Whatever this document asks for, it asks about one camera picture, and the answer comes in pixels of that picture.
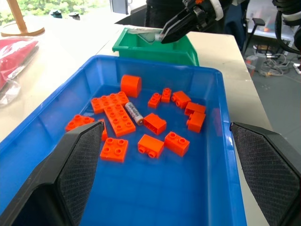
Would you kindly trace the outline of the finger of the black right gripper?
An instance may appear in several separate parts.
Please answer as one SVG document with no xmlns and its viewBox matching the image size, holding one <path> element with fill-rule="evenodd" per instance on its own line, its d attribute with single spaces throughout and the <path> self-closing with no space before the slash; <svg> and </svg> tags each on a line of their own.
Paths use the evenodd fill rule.
<svg viewBox="0 0 301 226">
<path fill-rule="evenodd" d="M 184 9 L 170 19 L 162 33 L 187 33 L 194 28 L 194 13 Z"/>
<path fill-rule="evenodd" d="M 187 33 L 194 30 L 197 25 L 197 20 L 170 20 L 165 24 L 161 33 L 161 43 L 168 44 L 176 42 Z"/>
</svg>

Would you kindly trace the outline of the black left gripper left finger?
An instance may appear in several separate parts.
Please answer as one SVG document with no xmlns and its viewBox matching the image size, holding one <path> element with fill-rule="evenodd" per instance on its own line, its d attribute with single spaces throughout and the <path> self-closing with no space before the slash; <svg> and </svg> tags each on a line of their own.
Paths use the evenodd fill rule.
<svg viewBox="0 0 301 226">
<path fill-rule="evenodd" d="M 77 127 L 29 175 L 0 226 L 79 226 L 94 183 L 104 123 Z"/>
</svg>

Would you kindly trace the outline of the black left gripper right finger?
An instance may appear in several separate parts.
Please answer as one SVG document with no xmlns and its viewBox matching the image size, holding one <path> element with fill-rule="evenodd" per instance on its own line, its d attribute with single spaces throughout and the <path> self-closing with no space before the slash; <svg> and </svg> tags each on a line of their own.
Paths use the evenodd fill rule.
<svg viewBox="0 0 301 226">
<path fill-rule="evenodd" d="M 230 125 L 246 182 L 269 226 L 301 226 L 301 154 L 280 134 Z"/>
</svg>

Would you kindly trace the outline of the green plastic bin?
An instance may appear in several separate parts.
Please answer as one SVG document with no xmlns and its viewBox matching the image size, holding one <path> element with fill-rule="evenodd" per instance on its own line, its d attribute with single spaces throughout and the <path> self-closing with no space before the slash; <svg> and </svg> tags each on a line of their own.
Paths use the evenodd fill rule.
<svg viewBox="0 0 301 226">
<path fill-rule="evenodd" d="M 127 30 L 122 31 L 112 47 L 112 51 L 118 52 L 120 57 L 199 66 L 197 52 L 187 36 L 168 44 L 147 43 Z"/>
</svg>

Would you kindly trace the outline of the blue plastic bin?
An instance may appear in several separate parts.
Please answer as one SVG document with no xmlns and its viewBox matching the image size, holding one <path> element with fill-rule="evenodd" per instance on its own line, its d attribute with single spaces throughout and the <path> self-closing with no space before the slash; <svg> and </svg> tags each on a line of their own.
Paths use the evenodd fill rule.
<svg viewBox="0 0 301 226">
<path fill-rule="evenodd" d="M 159 158 L 138 152 L 152 132 L 137 126 L 125 135 L 124 163 L 99 160 L 83 214 L 83 226 L 246 226 L 237 161 L 230 131 L 222 73 L 216 69 L 93 56 L 0 142 L 0 214 L 33 169 L 56 147 L 77 114 L 94 115 L 91 99 L 117 93 L 123 75 L 139 76 L 142 91 L 132 98 L 142 115 L 154 113 L 169 132 L 190 142 L 180 157 L 164 149 Z M 171 100 L 148 107 L 164 88 L 183 91 L 206 107 L 199 133 L 188 130 L 189 116 Z"/>
</svg>

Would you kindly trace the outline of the clear plastic sheet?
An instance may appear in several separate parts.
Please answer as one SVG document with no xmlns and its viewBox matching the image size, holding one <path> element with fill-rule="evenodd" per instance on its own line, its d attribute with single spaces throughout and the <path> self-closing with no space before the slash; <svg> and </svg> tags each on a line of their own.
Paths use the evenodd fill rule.
<svg viewBox="0 0 301 226">
<path fill-rule="evenodd" d="M 160 29 L 128 28 L 129 34 L 135 34 L 147 43 L 161 42 L 163 35 Z"/>
</svg>

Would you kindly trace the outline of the black chair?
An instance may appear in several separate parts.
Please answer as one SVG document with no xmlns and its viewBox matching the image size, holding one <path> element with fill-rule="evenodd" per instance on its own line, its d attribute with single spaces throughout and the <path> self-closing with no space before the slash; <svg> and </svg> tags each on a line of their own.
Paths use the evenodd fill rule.
<svg viewBox="0 0 301 226">
<path fill-rule="evenodd" d="M 243 45 L 243 49 L 242 49 L 242 56 L 245 55 L 246 50 L 249 46 L 250 40 L 253 37 L 256 29 L 258 26 L 265 26 L 265 21 L 263 19 L 260 18 L 252 18 L 252 22 L 253 22 L 253 29 L 251 31 L 251 33 L 248 32 L 248 28 L 249 28 L 249 22 L 250 20 L 246 18 L 246 22 L 245 22 L 245 27 L 246 27 L 246 40 L 244 42 Z"/>
</svg>

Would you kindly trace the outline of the small orange brick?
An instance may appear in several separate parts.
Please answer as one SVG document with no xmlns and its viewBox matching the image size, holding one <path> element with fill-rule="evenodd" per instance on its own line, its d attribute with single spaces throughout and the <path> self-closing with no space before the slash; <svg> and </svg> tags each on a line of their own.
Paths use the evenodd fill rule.
<svg viewBox="0 0 301 226">
<path fill-rule="evenodd" d="M 154 93 L 148 101 L 148 107 L 156 109 L 161 102 L 161 97 L 159 93 Z"/>
<path fill-rule="evenodd" d="M 171 89 L 170 88 L 164 88 L 161 96 L 161 102 L 163 103 L 169 103 L 171 98 Z"/>
</svg>

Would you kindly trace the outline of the orange eight-stud brick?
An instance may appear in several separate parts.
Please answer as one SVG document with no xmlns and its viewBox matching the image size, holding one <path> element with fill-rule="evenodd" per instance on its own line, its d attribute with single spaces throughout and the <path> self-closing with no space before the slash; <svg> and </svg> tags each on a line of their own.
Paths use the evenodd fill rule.
<svg viewBox="0 0 301 226">
<path fill-rule="evenodd" d="M 111 93 L 109 95 L 103 95 L 101 97 L 94 97 L 91 100 L 91 105 L 94 111 L 94 114 L 99 114 L 104 111 L 104 108 L 115 105 L 121 104 L 125 106 L 129 102 L 126 94 L 123 91 L 118 93 Z"/>
<path fill-rule="evenodd" d="M 116 137 L 135 132 L 136 127 L 121 104 L 104 108 L 104 112 L 114 130 Z"/>
</svg>

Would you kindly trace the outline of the orange rounded block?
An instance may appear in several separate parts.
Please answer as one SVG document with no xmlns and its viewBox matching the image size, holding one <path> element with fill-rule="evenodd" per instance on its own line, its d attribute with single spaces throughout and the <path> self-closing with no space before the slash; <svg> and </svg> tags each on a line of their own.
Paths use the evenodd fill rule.
<svg viewBox="0 0 301 226">
<path fill-rule="evenodd" d="M 142 79 L 139 76 L 125 74 L 122 76 L 120 88 L 128 97 L 137 98 L 142 90 Z"/>
</svg>

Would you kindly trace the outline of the grey box on floor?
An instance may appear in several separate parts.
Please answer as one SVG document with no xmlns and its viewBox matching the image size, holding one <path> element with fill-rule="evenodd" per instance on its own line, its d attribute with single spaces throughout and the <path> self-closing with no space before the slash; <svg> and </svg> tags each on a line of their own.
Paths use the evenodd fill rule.
<svg viewBox="0 0 301 226">
<path fill-rule="evenodd" d="M 245 63 L 247 65 L 252 65 L 255 67 L 255 71 L 259 71 L 262 66 L 263 63 L 266 61 L 267 56 L 265 54 L 262 53 L 256 53 L 254 55 L 250 55 L 246 58 Z"/>
</svg>

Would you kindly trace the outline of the white AA battery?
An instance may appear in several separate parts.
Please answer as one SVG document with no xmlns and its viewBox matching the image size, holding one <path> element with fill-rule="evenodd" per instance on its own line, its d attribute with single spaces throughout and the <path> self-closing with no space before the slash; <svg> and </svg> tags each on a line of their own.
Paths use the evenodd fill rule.
<svg viewBox="0 0 301 226">
<path fill-rule="evenodd" d="M 133 103 L 131 102 L 126 103 L 125 108 L 137 125 L 139 126 L 143 125 L 144 117 L 139 113 L 139 111 L 137 110 L 137 108 L 134 106 Z"/>
</svg>

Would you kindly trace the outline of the red item in clear bag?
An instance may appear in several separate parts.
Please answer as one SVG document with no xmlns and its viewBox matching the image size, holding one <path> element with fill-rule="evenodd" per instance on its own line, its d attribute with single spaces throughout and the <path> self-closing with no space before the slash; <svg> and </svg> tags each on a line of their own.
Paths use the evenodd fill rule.
<svg viewBox="0 0 301 226">
<path fill-rule="evenodd" d="M 39 49 L 39 41 L 31 37 L 0 39 L 0 107 L 10 104 L 19 94 L 19 74 Z"/>
</svg>

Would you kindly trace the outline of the wooden stand with round base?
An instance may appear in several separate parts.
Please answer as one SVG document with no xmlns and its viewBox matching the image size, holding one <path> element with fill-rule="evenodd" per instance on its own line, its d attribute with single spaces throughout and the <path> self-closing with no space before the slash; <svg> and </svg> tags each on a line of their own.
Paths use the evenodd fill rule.
<svg viewBox="0 0 301 226">
<path fill-rule="evenodd" d="M 44 26 L 38 22 L 26 23 L 24 21 L 24 17 L 17 0 L 7 0 L 7 2 L 14 17 L 14 21 L 5 24 L 2 28 L 0 28 L 0 35 L 2 37 L 39 36 L 45 32 Z"/>
</svg>

